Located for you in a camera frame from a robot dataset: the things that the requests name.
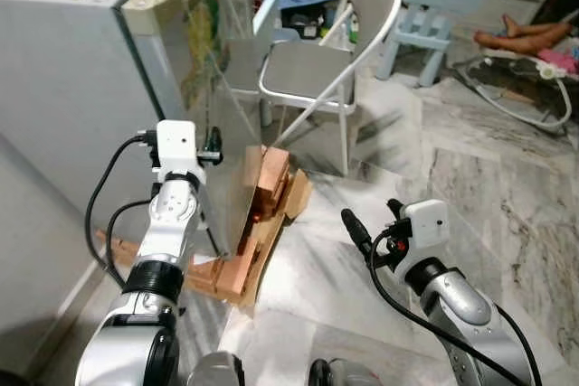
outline refrigerator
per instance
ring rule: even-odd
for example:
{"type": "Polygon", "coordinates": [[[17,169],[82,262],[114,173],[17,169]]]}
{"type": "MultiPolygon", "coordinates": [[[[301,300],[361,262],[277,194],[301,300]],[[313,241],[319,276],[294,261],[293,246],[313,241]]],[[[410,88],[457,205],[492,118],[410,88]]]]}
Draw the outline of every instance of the refrigerator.
{"type": "MultiPolygon", "coordinates": [[[[84,212],[113,152],[138,130],[193,120],[201,148],[219,127],[223,162],[205,167],[207,188],[233,253],[261,168],[257,70],[243,62],[248,52],[235,52],[252,47],[251,5],[0,0],[0,134],[84,212]],[[240,75],[252,87],[241,93],[229,80],[240,75]]],[[[148,198],[154,181],[147,149],[132,146],[97,200],[95,225],[106,229],[119,206],[148,198]]],[[[143,207],[124,213],[115,232],[139,242],[146,229],[143,207]]],[[[206,235],[197,237],[196,251],[211,255],[206,235]]]]}

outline marble floor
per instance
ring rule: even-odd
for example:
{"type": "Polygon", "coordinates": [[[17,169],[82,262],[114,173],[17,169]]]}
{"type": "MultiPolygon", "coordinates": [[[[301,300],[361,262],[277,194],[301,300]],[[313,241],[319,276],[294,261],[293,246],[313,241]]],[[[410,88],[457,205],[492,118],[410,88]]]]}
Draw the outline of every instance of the marble floor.
{"type": "MultiPolygon", "coordinates": [[[[248,385],[304,385],[318,357],[362,362],[384,385],[456,384],[439,342],[377,295],[341,224],[339,212],[349,207],[376,234],[393,219],[385,202],[394,197],[448,202],[445,263],[461,268],[516,319],[544,384],[576,385],[579,129],[570,125],[549,136],[490,108],[450,77],[428,89],[416,89],[408,74],[375,80],[376,62],[356,74],[347,177],[337,170],[335,116],[315,114],[288,142],[314,191],[308,208],[283,228],[256,306],[240,311],[184,295],[184,378],[200,354],[223,349],[242,358],[248,385]]],[[[276,129],[277,121],[264,137],[276,129]]],[[[387,272],[382,279],[418,312],[407,288],[387,272]]],[[[115,292],[103,286],[81,316],[82,330],[94,329],[115,292]]],[[[41,378],[46,386],[72,384],[72,367],[90,337],[77,329],[41,378]]]]}

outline gray chair seat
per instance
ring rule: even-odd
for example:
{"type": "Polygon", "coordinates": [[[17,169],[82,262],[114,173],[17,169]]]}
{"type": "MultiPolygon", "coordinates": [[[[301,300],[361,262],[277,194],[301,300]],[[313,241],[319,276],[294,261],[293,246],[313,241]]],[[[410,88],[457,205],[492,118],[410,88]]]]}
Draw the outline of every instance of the gray chair seat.
{"type": "MultiPolygon", "coordinates": [[[[261,85],[269,96],[280,94],[284,103],[294,99],[306,107],[336,79],[352,61],[352,53],[304,42],[281,42],[271,48],[263,68],[261,85]]],[[[353,101],[354,74],[344,82],[347,106],[353,101]]],[[[336,99],[329,99],[318,110],[338,111],[336,99]]]]}

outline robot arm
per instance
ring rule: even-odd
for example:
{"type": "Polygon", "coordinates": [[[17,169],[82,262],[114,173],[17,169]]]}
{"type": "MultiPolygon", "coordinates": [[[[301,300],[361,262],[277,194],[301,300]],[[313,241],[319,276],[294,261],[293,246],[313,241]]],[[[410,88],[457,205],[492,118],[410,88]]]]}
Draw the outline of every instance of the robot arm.
{"type": "MultiPolygon", "coordinates": [[[[81,357],[76,386],[175,385],[176,304],[195,251],[195,232],[204,227],[215,253],[227,257],[197,159],[195,125],[161,121],[153,143],[152,155],[158,158],[154,171],[161,185],[148,208],[147,233],[122,294],[81,357]]],[[[242,384],[241,363],[228,353],[207,356],[200,370],[194,373],[199,379],[195,386],[242,384]],[[213,378],[220,382],[204,382],[213,378]]]]}
{"type": "MultiPolygon", "coordinates": [[[[473,288],[457,268],[446,268],[437,258],[442,244],[450,237],[446,204],[429,200],[402,206],[391,200],[388,206],[397,221],[390,227],[393,236],[386,243],[389,253],[374,258],[375,266],[388,266],[399,283],[413,289],[432,325],[488,356],[525,384],[531,384],[525,353],[502,328],[495,304],[473,288]]],[[[364,225],[350,210],[342,211],[342,219],[370,267],[373,245],[364,225]]],[[[459,385],[513,384],[456,345],[439,339],[459,385]]]]}

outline gray wall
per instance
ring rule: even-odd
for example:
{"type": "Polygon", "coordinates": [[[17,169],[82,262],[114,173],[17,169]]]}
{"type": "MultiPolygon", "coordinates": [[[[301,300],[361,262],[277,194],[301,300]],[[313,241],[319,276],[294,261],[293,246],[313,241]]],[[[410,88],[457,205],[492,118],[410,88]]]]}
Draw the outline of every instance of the gray wall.
{"type": "Polygon", "coordinates": [[[81,213],[0,136],[0,369],[24,374],[90,264],[81,213]]]}

